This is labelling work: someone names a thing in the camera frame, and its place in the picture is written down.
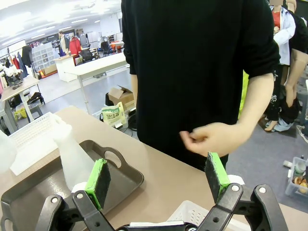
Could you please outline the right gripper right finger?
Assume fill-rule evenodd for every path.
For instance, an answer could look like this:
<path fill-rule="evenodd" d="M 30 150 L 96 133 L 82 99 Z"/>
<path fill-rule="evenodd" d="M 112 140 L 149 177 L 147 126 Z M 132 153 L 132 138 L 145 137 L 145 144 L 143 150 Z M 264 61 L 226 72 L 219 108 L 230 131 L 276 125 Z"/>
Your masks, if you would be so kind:
<path fill-rule="evenodd" d="M 201 231 L 223 231 L 233 215 L 242 215 L 252 231 L 286 231 L 285 218 L 269 185 L 249 189 L 231 183 L 217 153 L 209 152 L 205 175 L 215 202 L 199 225 Z"/>

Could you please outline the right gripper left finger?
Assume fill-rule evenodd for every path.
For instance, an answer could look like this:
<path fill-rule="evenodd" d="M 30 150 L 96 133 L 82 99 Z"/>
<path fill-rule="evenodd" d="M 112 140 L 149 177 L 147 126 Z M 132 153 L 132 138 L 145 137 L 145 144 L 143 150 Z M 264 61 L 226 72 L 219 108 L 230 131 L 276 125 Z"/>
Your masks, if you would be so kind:
<path fill-rule="evenodd" d="M 102 214 L 111 175 L 107 161 L 95 161 L 85 189 L 63 198 L 50 195 L 42 207 L 37 231 L 71 231 L 77 222 L 84 222 L 89 231 L 112 231 L 114 228 Z"/>

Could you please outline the person's left hand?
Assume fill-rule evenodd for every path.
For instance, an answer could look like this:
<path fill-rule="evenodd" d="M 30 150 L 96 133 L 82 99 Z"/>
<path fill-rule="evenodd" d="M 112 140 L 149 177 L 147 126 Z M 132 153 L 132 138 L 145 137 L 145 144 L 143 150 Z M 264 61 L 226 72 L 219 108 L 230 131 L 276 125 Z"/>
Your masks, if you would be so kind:
<path fill-rule="evenodd" d="M 181 131 L 180 137 L 187 150 L 207 157 L 217 153 L 220 157 L 235 151 L 249 137 L 240 124 L 212 123 L 195 128 L 191 133 Z"/>

